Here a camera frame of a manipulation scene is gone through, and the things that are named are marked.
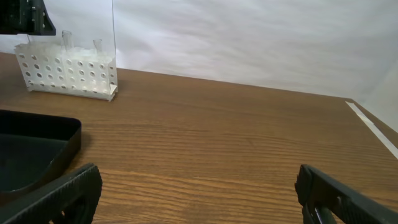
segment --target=white perforated rack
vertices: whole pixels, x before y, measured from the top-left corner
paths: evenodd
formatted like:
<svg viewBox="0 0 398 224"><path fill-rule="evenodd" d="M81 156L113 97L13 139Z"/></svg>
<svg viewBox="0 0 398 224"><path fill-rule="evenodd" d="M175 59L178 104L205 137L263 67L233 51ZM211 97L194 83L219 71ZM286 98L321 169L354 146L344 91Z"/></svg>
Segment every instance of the white perforated rack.
<svg viewBox="0 0 398 224"><path fill-rule="evenodd" d="M29 91L47 91L111 101L118 91L116 59L96 49L46 43L19 44L15 53Z"/></svg>

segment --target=black tray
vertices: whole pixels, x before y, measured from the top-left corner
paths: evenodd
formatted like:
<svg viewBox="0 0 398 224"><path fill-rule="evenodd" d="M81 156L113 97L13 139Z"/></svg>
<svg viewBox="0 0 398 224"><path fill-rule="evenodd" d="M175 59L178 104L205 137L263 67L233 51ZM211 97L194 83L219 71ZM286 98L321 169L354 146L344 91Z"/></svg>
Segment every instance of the black tray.
<svg viewBox="0 0 398 224"><path fill-rule="evenodd" d="M77 119L0 110L0 206L60 177L80 143Z"/></svg>

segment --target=wooden table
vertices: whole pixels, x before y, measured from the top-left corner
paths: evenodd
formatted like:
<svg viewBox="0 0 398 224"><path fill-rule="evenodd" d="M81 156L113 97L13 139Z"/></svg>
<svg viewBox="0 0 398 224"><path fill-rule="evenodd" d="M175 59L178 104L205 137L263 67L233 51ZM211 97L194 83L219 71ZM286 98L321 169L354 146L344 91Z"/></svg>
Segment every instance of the wooden table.
<svg viewBox="0 0 398 224"><path fill-rule="evenodd" d="M398 161L344 98L118 69L112 102L28 92L0 54L0 109L78 118L94 223L302 223L310 164L398 211ZM392 142L397 133L370 116Z"/></svg>

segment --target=white tape strip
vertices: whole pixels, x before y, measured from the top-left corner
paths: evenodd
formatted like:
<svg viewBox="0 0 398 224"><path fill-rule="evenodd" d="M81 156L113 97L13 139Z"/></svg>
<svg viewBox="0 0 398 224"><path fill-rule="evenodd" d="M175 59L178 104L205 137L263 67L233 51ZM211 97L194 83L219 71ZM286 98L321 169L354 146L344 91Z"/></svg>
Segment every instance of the white tape strip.
<svg viewBox="0 0 398 224"><path fill-rule="evenodd" d="M380 141L390 150L390 152L398 159L398 149L393 145L393 143L388 140L388 138L381 133L381 131L373 124L371 120L369 120L368 117L365 116L365 114L362 113L362 111L356 107L354 103L348 103L348 106L353 109L353 111L358 115L362 121L370 128L370 130L380 139Z"/></svg>

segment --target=brown wooden tabletop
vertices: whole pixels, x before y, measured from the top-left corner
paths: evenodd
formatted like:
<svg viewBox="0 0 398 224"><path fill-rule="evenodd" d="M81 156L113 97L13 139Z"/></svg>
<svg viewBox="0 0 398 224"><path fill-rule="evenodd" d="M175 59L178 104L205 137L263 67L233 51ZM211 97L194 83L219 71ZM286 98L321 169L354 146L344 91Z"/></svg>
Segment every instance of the brown wooden tabletop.
<svg viewBox="0 0 398 224"><path fill-rule="evenodd" d="M0 109L82 122L70 169L99 167L94 223L302 223L301 164L398 211L398 160L344 98L123 69L118 77L112 102L28 92L15 55L0 54Z"/></svg>

